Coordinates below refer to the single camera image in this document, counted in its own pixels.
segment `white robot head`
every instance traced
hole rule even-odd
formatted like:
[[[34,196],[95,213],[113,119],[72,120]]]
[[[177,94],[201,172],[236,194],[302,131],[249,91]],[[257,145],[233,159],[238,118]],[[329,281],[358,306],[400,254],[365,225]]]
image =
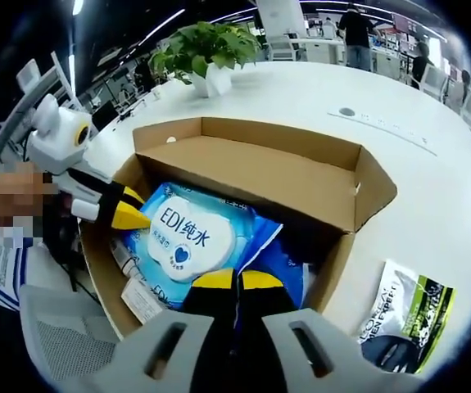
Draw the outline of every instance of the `white robot head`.
[[[59,107],[56,98],[48,94],[32,122],[37,130],[29,136],[29,159],[42,170],[61,174],[80,161],[89,140],[89,113]]]

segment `white table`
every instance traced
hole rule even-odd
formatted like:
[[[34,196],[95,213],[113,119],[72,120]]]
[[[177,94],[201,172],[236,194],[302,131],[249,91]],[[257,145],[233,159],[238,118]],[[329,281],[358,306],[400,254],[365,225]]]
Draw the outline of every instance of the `white table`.
[[[177,81],[163,91],[160,101],[103,129],[88,159],[113,174],[134,150],[134,128],[196,116],[286,124],[365,145],[396,183],[398,195],[357,234],[324,316],[355,333],[373,304],[383,261],[392,258],[457,289],[450,320],[424,372],[454,355],[471,324],[471,133],[457,114],[380,75],[308,62],[247,66],[234,73],[233,90],[223,97],[197,98],[192,86]],[[327,114],[344,106],[404,125],[429,140],[437,156],[403,138]]]

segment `potted plant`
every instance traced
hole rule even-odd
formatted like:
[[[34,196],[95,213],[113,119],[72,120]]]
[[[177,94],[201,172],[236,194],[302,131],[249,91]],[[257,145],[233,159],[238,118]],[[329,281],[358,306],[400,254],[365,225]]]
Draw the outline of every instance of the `potted plant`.
[[[213,97],[231,88],[229,70],[254,62],[259,50],[256,37],[241,27],[198,22],[172,34],[149,65],[154,76],[174,73],[202,97]]]

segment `green leaves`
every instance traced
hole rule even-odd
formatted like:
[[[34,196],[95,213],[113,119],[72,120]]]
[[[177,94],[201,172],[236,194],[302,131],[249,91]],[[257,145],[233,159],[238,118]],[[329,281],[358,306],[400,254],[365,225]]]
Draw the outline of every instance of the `green leaves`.
[[[150,67],[156,76],[175,72],[176,79],[190,84],[192,72],[206,77],[208,63],[230,69],[235,63],[244,66],[256,59],[259,49],[257,38],[241,27],[201,21],[172,34],[169,45],[150,59]]]
[[[192,59],[192,70],[195,74],[201,76],[202,78],[206,77],[206,72],[208,71],[208,63],[206,63],[206,59],[204,56],[196,55]]]

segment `cardboard box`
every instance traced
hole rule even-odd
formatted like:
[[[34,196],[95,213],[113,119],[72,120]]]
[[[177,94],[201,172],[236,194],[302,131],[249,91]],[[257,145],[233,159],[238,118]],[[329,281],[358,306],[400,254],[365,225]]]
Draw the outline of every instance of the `cardboard box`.
[[[284,223],[283,246],[319,266],[307,305],[322,312],[341,277],[354,233],[396,196],[396,185],[361,145],[277,124],[197,118],[134,130],[136,153],[115,180],[148,198],[164,181],[244,201]],[[140,327],[120,298],[127,278],[111,230],[82,227],[102,303],[120,333]]]

